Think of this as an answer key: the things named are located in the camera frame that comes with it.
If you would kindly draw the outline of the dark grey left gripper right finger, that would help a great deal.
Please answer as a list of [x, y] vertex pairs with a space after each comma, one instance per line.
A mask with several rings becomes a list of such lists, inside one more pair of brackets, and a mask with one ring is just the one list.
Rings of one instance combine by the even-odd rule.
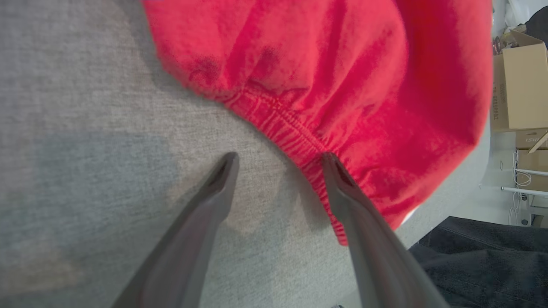
[[344, 226], [362, 308], [450, 308], [333, 153], [322, 155], [331, 212]]

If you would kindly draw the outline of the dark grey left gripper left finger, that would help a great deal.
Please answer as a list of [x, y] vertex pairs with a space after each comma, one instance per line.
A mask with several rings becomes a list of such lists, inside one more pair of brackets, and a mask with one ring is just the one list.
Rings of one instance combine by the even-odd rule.
[[199, 308], [215, 236], [231, 210], [238, 172], [239, 155], [222, 156], [112, 308]]

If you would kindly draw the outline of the red shorts with white band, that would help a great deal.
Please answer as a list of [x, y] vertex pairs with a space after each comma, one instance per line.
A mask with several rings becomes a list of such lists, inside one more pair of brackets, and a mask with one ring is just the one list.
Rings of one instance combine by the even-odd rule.
[[491, 0], [142, 0], [163, 68], [248, 121], [303, 172], [336, 154], [396, 230], [478, 146]]

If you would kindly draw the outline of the dark denim garment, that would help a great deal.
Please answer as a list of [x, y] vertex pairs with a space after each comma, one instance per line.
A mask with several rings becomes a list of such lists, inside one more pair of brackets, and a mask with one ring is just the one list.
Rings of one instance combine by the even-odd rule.
[[548, 228], [451, 216], [409, 252], [452, 308], [548, 308]]

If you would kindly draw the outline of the grey fabric sofa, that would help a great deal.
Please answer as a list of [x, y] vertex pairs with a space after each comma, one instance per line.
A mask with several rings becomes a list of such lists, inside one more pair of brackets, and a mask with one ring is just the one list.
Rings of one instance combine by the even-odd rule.
[[[395, 230], [406, 248], [478, 187], [488, 119]], [[142, 0], [0, 0], [0, 308], [111, 308], [229, 152], [238, 178], [199, 308], [329, 308], [356, 292], [303, 172], [163, 68]]]

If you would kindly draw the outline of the white metal rod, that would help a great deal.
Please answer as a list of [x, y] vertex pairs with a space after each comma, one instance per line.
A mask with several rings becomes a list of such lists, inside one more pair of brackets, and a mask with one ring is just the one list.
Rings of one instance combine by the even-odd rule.
[[[515, 173], [515, 183], [518, 186], [521, 186], [519, 182], [517, 182], [517, 175], [518, 174], [525, 174], [527, 176], [527, 180], [525, 181], [525, 184], [523, 187], [528, 186], [530, 183], [532, 183], [532, 175], [538, 175], [540, 177], [548, 177], [548, 172], [542, 172], [538, 170], [526, 170], [526, 169], [514, 169]], [[513, 193], [520, 193], [520, 194], [527, 194], [527, 195], [539, 195], [544, 198], [548, 198], [548, 192], [546, 191], [538, 191], [538, 190], [528, 190], [528, 189], [522, 189], [522, 188], [515, 188], [515, 187], [501, 187], [501, 191], [507, 191], [507, 192], [513, 192]]]

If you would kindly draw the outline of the plain cardboard box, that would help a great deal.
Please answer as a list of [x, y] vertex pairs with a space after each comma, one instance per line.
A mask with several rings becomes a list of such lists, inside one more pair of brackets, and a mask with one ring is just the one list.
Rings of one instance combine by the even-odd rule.
[[525, 172], [516, 172], [518, 188], [548, 192], [548, 175], [533, 174], [531, 171], [548, 173], [548, 150], [529, 154], [527, 150], [518, 151], [517, 168]]

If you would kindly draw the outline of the small printed cardboard box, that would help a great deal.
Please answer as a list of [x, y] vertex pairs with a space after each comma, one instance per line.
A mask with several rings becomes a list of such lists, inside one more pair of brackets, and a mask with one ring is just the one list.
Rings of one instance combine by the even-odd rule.
[[515, 133], [515, 148], [530, 150], [546, 133], [548, 133], [548, 128], [517, 131]]

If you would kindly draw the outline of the large open cardboard box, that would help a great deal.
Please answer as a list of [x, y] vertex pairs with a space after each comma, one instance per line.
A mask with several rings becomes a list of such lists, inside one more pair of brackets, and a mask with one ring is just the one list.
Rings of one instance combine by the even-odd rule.
[[548, 128], [548, 49], [540, 39], [510, 33], [518, 47], [494, 56], [491, 130]]

